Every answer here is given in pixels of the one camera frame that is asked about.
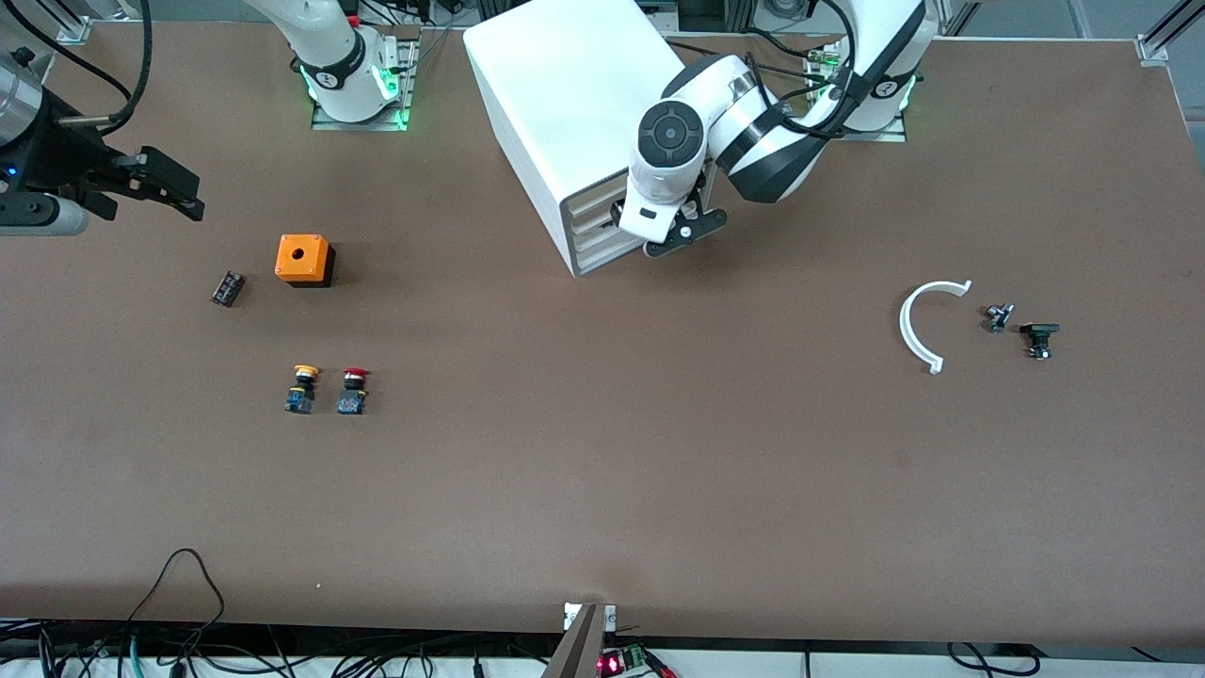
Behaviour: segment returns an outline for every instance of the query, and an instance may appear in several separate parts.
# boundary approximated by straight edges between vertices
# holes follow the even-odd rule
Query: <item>cable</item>
[[[51,40],[51,37],[48,35],[46,35],[45,33],[42,33],[41,30],[39,30],[39,28],[36,25],[34,25],[33,23],[30,23],[30,20],[28,18],[25,18],[24,14],[20,13],[20,10],[18,10],[17,6],[13,4],[13,0],[0,0],[0,1],[4,2],[5,8],[8,10],[8,12],[13,16],[14,19],[17,19],[17,23],[19,23],[22,25],[22,28],[24,28],[27,31],[29,31],[34,37],[36,37],[42,43],[45,43],[47,47],[54,49],[59,54],[63,54],[66,59],[69,59],[70,61],[75,63],[80,67],[82,67],[86,71],[95,75],[96,77],[99,77],[101,79],[104,79],[108,84],[112,84],[113,88],[116,88],[118,92],[122,93],[122,96],[125,98],[125,104],[116,113],[112,113],[112,114],[107,116],[108,120],[112,124],[100,131],[100,134],[102,136],[106,135],[106,134],[111,134],[113,131],[117,131],[118,129],[120,129],[122,126],[124,126],[125,123],[128,123],[130,120],[130,117],[134,116],[134,108],[137,106],[139,100],[142,99],[142,93],[146,90],[147,79],[151,76],[152,35],[151,35],[151,5],[149,5],[149,0],[140,0],[140,5],[141,5],[141,8],[142,8],[142,66],[141,66],[141,69],[139,71],[139,81],[135,84],[133,93],[129,89],[127,89],[125,86],[122,84],[113,76],[108,75],[104,70],[101,70],[101,69],[94,66],[93,64],[88,63],[86,59],[83,59],[81,57],[77,57],[76,54],[74,54],[72,52],[67,51],[66,48],[64,48],[58,42]]]
[[[142,661],[139,660],[137,635],[130,636],[130,664],[134,666],[134,678],[146,678],[145,676],[142,676]]]
[[[766,93],[765,83],[762,82],[762,72],[758,66],[757,59],[753,58],[752,52],[745,54],[745,63],[748,64],[750,72],[753,73],[753,84],[756,86],[756,89],[762,94],[762,101],[765,104],[765,107],[772,108],[774,104],[770,101],[770,95]],[[831,140],[831,138],[840,138],[841,136],[844,136],[841,131],[825,131],[822,129],[817,129],[815,126],[807,126],[805,124],[800,124],[790,118],[783,118],[780,124],[782,124],[782,126],[789,129],[790,131],[798,134],[810,134],[818,138]]]
[[[970,664],[968,661],[964,661],[958,655],[956,655],[954,645],[965,645],[966,649],[971,650],[971,654],[975,655],[975,659],[978,660],[978,664]],[[946,653],[950,654],[950,659],[954,660],[954,664],[957,664],[958,666],[962,666],[963,668],[970,668],[971,671],[982,671],[983,674],[987,676],[987,678],[994,678],[997,673],[999,673],[1000,676],[1015,676],[1017,678],[1027,678],[1028,676],[1034,676],[1035,673],[1042,670],[1042,660],[1038,655],[1030,655],[1030,659],[1034,660],[1034,666],[1027,668],[1025,671],[1012,671],[1010,668],[1000,668],[999,666],[992,666],[991,664],[987,662],[987,659],[983,658],[983,653],[981,653],[978,648],[976,648],[971,643],[946,643]]]
[[[716,52],[716,51],[712,51],[712,49],[707,49],[706,47],[698,47],[698,46],[694,46],[694,45],[687,45],[686,42],[678,42],[676,40],[666,40],[665,42],[668,45],[670,45],[671,47],[681,47],[682,49],[689,49],[692,52],[698,52],[700,54],[707,54],[707,55],[719,54],[719,52]],[[762,69],[762,70],[764,70],[764,71],[774,71],[774,72],[778,72],[778,73],[782,73],[782,75],[790,75],[790,76],[795,76],[795,77],[801,77],[804,79],[811,79],[813,82],[825,82],[825,83],[828,82],[828,78],[824,77],[824,76],[822,76],[822,75],[819,75],[819,73],[793,71],[790,69],[784,69],[784,67],[781,67],[781,66],[771,66],[769,64],[763,64],[760,61],[758,61],[758,67]]]
[[[452,24],[453,23],[455,23],[455,14],[452,14],[451,17],[448,17],[448,25],[443,26],[443,31],[440,33],[440,36],[435,39],[435,42],[431,42],[431,46],[427,48],[427,52],[423,52],[422,54],[419,54],[418,58],[415,59],[413,65],[411,65],[408,69],[402,70],[402,72],[405,72],[406,70],[410,70],[410,69],[413,69],[413,70],[417,71],[418,70],[418,64],[423,63],[423,59],[425,59],[431,52],[434,52],[435,48],[440,46],[440,42],[443,42],[443,39],[446,39],[448,36],[448,31],[452,30]]]
[[[134,83],[134,93],[125,100],[125,105],[122,106],[122,110],[108,116],[110,122],[113,124],[112,126],[101,130],[101,136],[112,134],[124,126],[125,123],[130,122],[130,118],[134,117],[134,108],[137,107],[139,101],[142,100],[142,93],[146,92],[147,81],[151,78],[151,54],[153,52],[153,39],[151,34],[151,0],[140,0],[139,5],[142,11],[142,65],[139,67],[139,81]],[[200,562],[200,558],[201,556],[196,556],[198,562]],[[205,570],[204,565],[201,565],[201,570]]]
[[[517,643],[506,643],[506,645],[509,648],[513,649],[513,650],[518,650],[519,654],[527,656],[528,659],[534,659],[534,660],[539,661],[540,664],[542,664],[545,666],[548,666],[548,660],[543,659],[542,656],[540,656],[540,655],[537,655],[537,654],[535,654],[535,653],[533,653],[530,650],[527,650],[527,649],[519,647]]]
[[[1162,659],[1154,656],[1153,654],[1151,654],[1148,652],[1142,650],[1141,648],[1135,648],[1135,647],[1130,645],[1130,649],[1134,650],[1134,652],[1136,652],[1138,654],[1145,656],[1146,659],[1148,659],[1151,661],[1158,661],[1158,662],[1163,661]]]
[[[92,75],[113,86],[114,89],[122,93],[122,96],[129,100],[130,90],[127,89],[125,86],[122,84],[116,77],[89,64],[87,60],[84,60],[81,57],[77,57],[74,52],[69,51],[66,47],[63,47],[58,42],[51,40],[48,35],[42,33],[36,25],[30,23],[30,20],[25,18],[25,14],[20,13],[20,10],[18,10],[16,5],[13,5],[12,0],[0,0],[0,2],[4,2],[5,8],[8,10],[8,13],[12,14],[12,18],[17,19],[17,23],[19,23],[20,26],[24,28],[30,35],[36,37],[40,42],[42,42],[51,49],[54,49],[59,54],[63,54],[63,57],[69,61],[76,64],[83,70],[90,72]]]
[[[272,644],[276,645],[276,654],[281,655],[281,662],[284,664],[284,668],[289,672],[289,678],[298,678],[298,674],[293,672],[293,667],[289,666],[289,660],[284,656],[284,650],[281,649],[281,643],[276,639],[276,632],[272,631],[272,625],[268,625],[268,635],[272,637]]]
[[[782,43],[777,37],[771,35],[769,31],[762,30],[759,28],[750,26],[745,33],[752,33],[753,35],[760,35],[766,39],[770,45],[774,45],[776,49],[784,54],[790,54],[792,57],[799,57],[800,59],[807,59],[807,52],[800,52],[799,49],[792,49]]]
[[[364,7],[368,7],[369,10],[372,10],[374,14],[376,14],[376,16],[381,17],[382,19],[389,22],[389,25],[398,25],[398,18],[396,17],[390,18],[390,17],[384,16],[384,12],[382,12],[381,10],[377,10],[376,7],[374,7],[372,4],[369,2],[368,0],[360,0],[360,5],[363,5]]]
[[[786,101],[787,99],[794,99],[795,96],[800,96],[803,94],[810,94],[812,92],[819,92],[821,89],[824,89],[825,87],[828,87],[828,83],[824,83],[824,84],[813,84],[811,87],[801,87],[799,89],[792,89],[790,92],[783,94],[782,96],[778,96],[778,100],[780,101]]]

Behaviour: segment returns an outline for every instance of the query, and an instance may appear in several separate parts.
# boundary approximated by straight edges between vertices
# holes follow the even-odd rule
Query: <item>brown tabletop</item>
[[[136,35],[86,53],[133,82]],[[1131,45],[935,43],[906,145],[835,143],[774,206],[722,181],[727,230],[583,279],[458,34],[405,134],[310,131],[288,59],[157,25],[111,142],[196,171],[205,220],[0,241],[0,614],[123,618],[190,546],[241,621],[552,631],[596,600],[648,635],[1205,642],[1205,181]],[[298,231],[334,288],[272,275]],[[966,278],[915,308],[930,377],[899,305]],[[998,302],[1063,324],[1053,360],[980,326]],[[347,366],[366,417],[334,414]],[[146,615],[211,606],[181,566]]]

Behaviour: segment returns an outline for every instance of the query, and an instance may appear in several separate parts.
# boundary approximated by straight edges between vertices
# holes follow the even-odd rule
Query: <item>orange push button box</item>
[[[330,287],[335,248],[316,232],[281,235],[276,276],[293,287]]]

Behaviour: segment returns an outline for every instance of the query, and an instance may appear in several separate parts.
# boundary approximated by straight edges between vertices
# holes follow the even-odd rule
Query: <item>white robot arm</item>
[[[364,122],[398,98],[383,77],[387,39],[352,28],[337,0],[245,0],[264,13],[298,57],[318,106],[339,122]]]
[[[737,57],[692,63],[640,120],[621,228],[653,243],[689,243],[703,234],[671,230],[706,158],[746,200],[777,202],[799,188],[830,138],[890,123],[936,34],[934,13],[925,0],[823,1],[846,23],[848,58],[816,104],[792,117]]]

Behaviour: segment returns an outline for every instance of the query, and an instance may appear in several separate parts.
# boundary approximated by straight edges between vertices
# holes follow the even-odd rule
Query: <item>black cable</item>
[[[694,45],[687,45],[686,42],[678,42],[676,40],[666,40],[665,42],[669,43],[671,47],[681,47],[683,49],[689,49],[692,52],[698,52],[700,54],[711,55],[711,54],[718,54],[719,53],[719,52],[716,52],[713,49],[707,49],[706,47],[695,47]]]
[[[770,42],[770,45],[774,45],[775,48],[777,48],[780,52],[784,52],[787,54],[790,54],[792,57],[799,57],[800,59],[805,59],[805,60],[807,59],[807,52],[800,52],[798,49],[792,49],[790,47],[787,47],[786,45],[782,43],[781,40],[778,40],[777,37],[775,37],[769,31],[762,30],[759,28],[750,26],[750,28],[747,28],[745,30],[745,33],[752,33],[753,35],[760,35],[762,37],[766,39]]]
[[[284,668],[288,670],[289,678],[298,678],[298,674],[293,672],[293,667],[289,666],[289,659],[284,656],[284,650],[281,649],[280,641],[276,639],[276,632],[272,631],[271,624],[268,625],[268,635],[272,637],[272,644],[276,645],[276,654],[281,655],[281,662],[284,665]]]
[[[790,92],[783,94],[782,96],[778,96],[778,100],[786,101],[788,99],[793,99],[793,98],[800,96],[803,94],[810,94],[812,92],[819,92],[821,89],[824,89],[825,87],[828,87],[827,83],[825,84],[813,84],[811,87],[803,87],[800,89],[792,89]]]
[[[762,82],[762,72],[758,66],[757,59],[753,58],[752,52],[746,53],[745,59],[746,59],[745,63],[748,64],[750,66],[750,72],[753,73],[753,84],[756,86],[757,90],[762,94],[762,101],[765,104],[766,108],[772,108],[774,104],[770,101],[770,95],[766,93],[765,83]],[[790,118],[783,118],[781,124],[782,126],[789,129],[790,131],[798,134],[810,134],[818,138],[831,140],[831,138],[840,138],[842,136],[840,131],[824,131],[815,126],[807,126],[805,124],[800,124]]]
[[[527,650],[527,649],[519,647],[517,643],[506,643],[506,645],[510,647],[511,649],[518,650],[519,654],[527,656],[528,659],[534,659],[534,660],[539,661],[540,664],[542,664],[545,666],[548,666],[548,660],[543,659],[542,656],[540,656],[540,655],[537,655],[537,654],[535,654],[535,653],[533,653],[530,650]]]
[[[368,2],[368,0],[360,0],[360,5],[368,7],[369,10],[372,10],[374,14],[376,14],[376,16],[381,17],[382,19],[389,22],[389,25],[398,25],[396,17],[390,18],[390,17],[384,16],[384,13],[381,12],[381,10],[377,10],[376,7],[374,7],[372,4]]]
[[[1159,661],[1159,662],[1163,661],[1162,659],[1154,656],[1153,654],[1151,654],[1148,652],[1142,650],[1141,648],[1135,648],[1135,647],[1130,645],[1130,649],[1134,650],[1134,652],[1136,652],[1138,654],[1145,656],[1146,659],[1148,659],[1151,661]]]
[[[76,64],[77,66],[99,77],[100,79],[104,79],[108,84],[112,84],[114,89],[122,93],[122,96],[129,100],[130,90],[127,89],[125,86],[122,84],[116,77],[92,65],[83,58],[77,57],[74,52],[69,51],[66,47],[63,47],[58,42],[51,40],[48,35],[42,33],[36,25],[30,23],[30,20],[25,18],[25,14],[20,13],[20,10],[18,10],[16,5],[13,5],[12,0],[0,0],[0,2],[4,2],[5,8],[8,10],[8,13],[12,14],[12,18],[17,19],[17,23],[19,23],[20,26],[24,28],[30,35],[36,37],[40,42],[42,42],[51,49],[54,49],[59,54],[63,54],[63,57],[69,61]]]
[[[100,131],[101,136],[112,134],[118,129],[122,129],[125,123],[130,122],[130,118],[134,117],[134,108],[137,107],[139,101],[142,100],[142,93],[146,92],[147,81],[151,78],[151,54],[153,52],[153,39],[151,34],[151,0],[141,0],[139,6],[142,11],[142,65],[139,67],[139,79],[134,83],[134,93],[125,100],[125,105],[122,106],[122,108],[116,113],[108,116],[110,122],[113,124],[102,129]],[[201,562],[201,556],[198,556],[196,552],[193,552],[193,555],[196,556],[198,562]],[[201,570],[205,570],[204,564],[201,565]]]
[[[382,636],[366,636],[364,638],[348,638],[347,641],[342,641],[342,642],[335,643],[333,645],[328,645],[328,647],[325,647],[325,648],[323,648],[323,649],[321,649],[321,650],[318,650],[318,652],[316,652],[313,654],[306,655],[306,656],[304,656],[304,658],[301,658],[301,659],[299,659],[296,661],[290,661],[286,666],[276,666],[276,665],[269,662],[268,660],[265,660],[264,658],[261,658],[261,656],[259,656],[259,655],[257,655],[254,653],[249,653],[249,652],[247,652],[247,650],[245,650],[245,649],[242,649],[240,647],[236,647],[236,645],[222,645],[222,644],[213,644],[213,643],[204,643],[204,644],[198,645],[198,649],[206,648],[206,649],[234,650],[234,652],[237,652],[237,653],[243,654],[246,656],[249,656],[252,659],[258,659],[260,662],[263,662],[265,666],[268,666],[268,668],[240,668],[240,667],[231,667],[231,666],[221,666],[217,662],[214,662],[212,659],[210,659],[210,658],[207,658],[205,655],[200,656],[200,659],[204,660],[206,664],[208,664],[213,668],[217,668],[218,671],[222,671],[223,673],[233,673],[233,674],[236,674],[236,676],[263,676],[263,674],[266,674],[266,673],[281,673],[281,671],[284,670],[286,667],[290,667],[290,668],[298,667],[298,666],[300,666],[300,665],[302,665],[302,664],[305,664],[307,661],[313,661],[313,660],[316,660],[316,659],[318,659],[321,656],[328,656],[331,650],[345,648],[345,647],[354,644],[354,643],[362,643],[362,642],[369,642],[369,641],[377,641],[374,644],[380,645],[381,644],[380,641],[382,641],[382,639],[399,639],[399,638],[408,638],[408,637],[410,636],[401,635],[401,633],[388,633],[388,635],[382,635]],[[167,644],[182,645],[183,643],[177,643],[177,642],[170,642],[169,641]],[[167,666],[169,664],[170,662],[166,662],[166,664],[158,662],[159,666]]]
[[[978,660],[978,664],[970,664],[969,661],[964,661],[962,658],[956,655],[954,645],[966,647],[966,649],[971,650],[971,654],[975,655],[975,659]],[[1025,671],[1013,671],[1011,668],[1000,668],[999,666],[992,666],[991,664],[987,662],[987,659],[983,658],[983,653],[981,653],[978,648],[976,648],[971,643],[946,643],[946,653],[950,654],[950,659],[954,660],[954,664],[957,664],[958,666],[962,666],[963,668],[970,668],[971,671],[982,671],[983,674],[987,676],[987,678],[994,678],[997,673],[999,673],[1000,676],[1015,676],[1017,678],[1027,678],[1028,676],[1034,676],[1035,673],[1042,670],[1042,660],[1038,655],[1030,655],[1030,659],[1034,660],[1034,666],[1027,668]]]

